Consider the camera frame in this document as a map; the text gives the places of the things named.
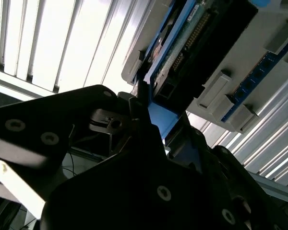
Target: black cable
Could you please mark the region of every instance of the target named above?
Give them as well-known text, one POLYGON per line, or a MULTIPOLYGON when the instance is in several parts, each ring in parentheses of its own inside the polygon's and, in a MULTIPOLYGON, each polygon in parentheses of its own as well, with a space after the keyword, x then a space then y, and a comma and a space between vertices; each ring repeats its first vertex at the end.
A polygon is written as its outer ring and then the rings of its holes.
POLYGON ((67 170, 67 171, 70 171, 71 173, 73 173, 73 175, 75 176, 75 175, 77 175, 76 173, 74 173, 72 170, 70 170, 70 169, 67 169, 67 168, 63 168, 63 169, 65 169, 65 170, 67 170))
POLYGON ((29 224, 31 224, 34 220, 36 220, 36 218, 34 218, 33 220, 31 220, 29 223, 27 223, 26 225, 24 225, 23 227, 21 227, 19 230, 23 229, 24 227, 28 226, 29 224))
POLYGON ((70 152, 68 152, 69 155, 71 156, 71 159, 72 159, 72 173, 73 173, 73 176, 76 176, 75 174, 75 164, 73 163, 73 157, 72 157, 72 154, 70 152))

